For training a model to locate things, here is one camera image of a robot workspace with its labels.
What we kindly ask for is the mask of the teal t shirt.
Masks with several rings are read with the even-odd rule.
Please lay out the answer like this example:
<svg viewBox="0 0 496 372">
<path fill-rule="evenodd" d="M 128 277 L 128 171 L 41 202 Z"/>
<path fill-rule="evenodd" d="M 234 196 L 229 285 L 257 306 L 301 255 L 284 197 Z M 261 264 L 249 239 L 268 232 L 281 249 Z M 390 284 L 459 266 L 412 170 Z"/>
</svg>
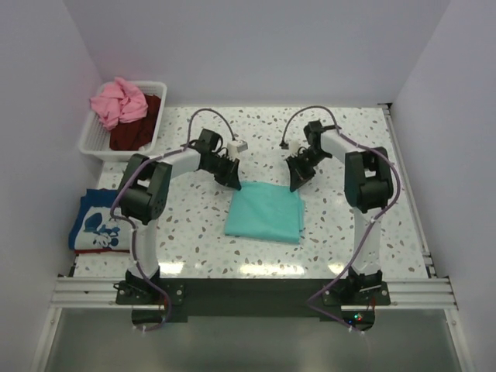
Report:
<svg viewBox="0 0 496 372">
<path fill-rule="evenodd" d="M 232 195 L 224 233 L 227 236 L 294 243 L 304 229 L 305 203 L 299 193 L 280 186 L 244 181 Z"/>
</svg>

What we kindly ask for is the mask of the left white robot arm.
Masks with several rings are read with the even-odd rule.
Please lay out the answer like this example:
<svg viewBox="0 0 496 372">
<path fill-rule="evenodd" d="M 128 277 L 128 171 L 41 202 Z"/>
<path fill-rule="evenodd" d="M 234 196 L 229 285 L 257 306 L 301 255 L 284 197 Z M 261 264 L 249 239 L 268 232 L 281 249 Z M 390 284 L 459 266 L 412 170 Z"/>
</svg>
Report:
<svg viewBox="0 0 496 372">
<path fill-rule="evenodd" d="M 171 180 L 183 174 L 206 171 L 227 188 L 240 190 L 239 154 L 246 142 L 233 139 L 222 145 L 222 137 L 203 129 L 198 139 L 182 147 L 151 158 L 134 154 L 129 158 L 111 207 L 111 217 L 130 224 L 132 264 L 118 287 L 121 295 L 134 295 L 143 304 L 166 298 L 160 284 L 154 233 L 167 203 Z"/>
</svg>

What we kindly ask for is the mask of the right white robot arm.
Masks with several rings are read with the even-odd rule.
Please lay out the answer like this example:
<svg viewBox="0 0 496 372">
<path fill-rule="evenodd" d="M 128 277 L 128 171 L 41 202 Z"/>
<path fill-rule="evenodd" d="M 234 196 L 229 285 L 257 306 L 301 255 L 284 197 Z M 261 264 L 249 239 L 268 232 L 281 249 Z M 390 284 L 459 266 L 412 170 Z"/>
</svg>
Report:
<svg viewBox="0 0 496 372">
<path fill-rule="evenodd" d="M 381 220 L 399 198 L 401 179 L 383 147 L 369 148 L 339 132 L 339 127 L 309 122 L 304 128 L 308 146 L 289 146 L 286 159 L 290 191 L 307 184 L 324 159 L 335 158 L 344 166 L 344 195 L 353 210 L 354 248 L 344 269 L 351 281 L 347 299 L 361 305 L 382 282 L 380 262 Z"/>
</svg>

